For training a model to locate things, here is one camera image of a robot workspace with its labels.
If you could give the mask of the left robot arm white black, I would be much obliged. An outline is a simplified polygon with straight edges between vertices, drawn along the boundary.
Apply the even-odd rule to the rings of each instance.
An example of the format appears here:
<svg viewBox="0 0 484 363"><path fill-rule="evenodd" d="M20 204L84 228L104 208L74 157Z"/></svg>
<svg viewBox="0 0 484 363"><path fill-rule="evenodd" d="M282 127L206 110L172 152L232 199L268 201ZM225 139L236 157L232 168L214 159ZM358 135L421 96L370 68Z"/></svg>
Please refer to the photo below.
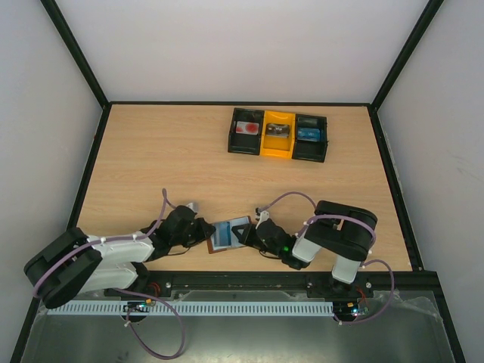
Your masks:
<svg viewBox="0 0 484 363"><path fill-rule="evenodd" d="M131 234L99 237L70 228L31 258L23 271L34 297L48 309L97 290L141 293L149 280L146 262L168 256L173 247L190 249L215 231L189 206L177 206L167 217Z"/></svg>

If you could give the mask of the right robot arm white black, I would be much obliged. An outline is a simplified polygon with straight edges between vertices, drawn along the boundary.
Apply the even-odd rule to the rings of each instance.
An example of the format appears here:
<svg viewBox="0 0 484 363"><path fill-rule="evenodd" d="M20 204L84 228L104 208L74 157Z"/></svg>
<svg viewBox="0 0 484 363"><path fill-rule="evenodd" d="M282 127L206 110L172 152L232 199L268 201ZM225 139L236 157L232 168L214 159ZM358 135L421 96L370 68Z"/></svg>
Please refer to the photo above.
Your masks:
<svg viewBox="0 0 484 363"><path fill-rule="evenodd" d="M376 225L377 217L366 209L320 200L314 215L293 235L263 210L256 224L234 226L231 232L245 247L272 254L296 270L307 268L322 250L334 253L330 288L346 296L355 289L356 274L375 243Z"/></svg>

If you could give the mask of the brown leather card holder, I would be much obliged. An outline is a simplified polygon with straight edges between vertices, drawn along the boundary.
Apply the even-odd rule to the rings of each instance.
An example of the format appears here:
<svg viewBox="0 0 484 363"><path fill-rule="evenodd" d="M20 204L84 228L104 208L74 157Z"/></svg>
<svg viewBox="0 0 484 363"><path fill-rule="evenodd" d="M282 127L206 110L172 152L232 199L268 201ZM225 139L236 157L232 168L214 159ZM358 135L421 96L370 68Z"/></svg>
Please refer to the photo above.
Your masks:
<svg viewBox="0 0 484 363"><path fill-rule="evenodd" d="M242 227L251 223L249 216L242 216L236 219L229 219L221 222L215 222L215 232L207 240L209 254L225 252L244 247L232 231L233 227Z"/></svg>

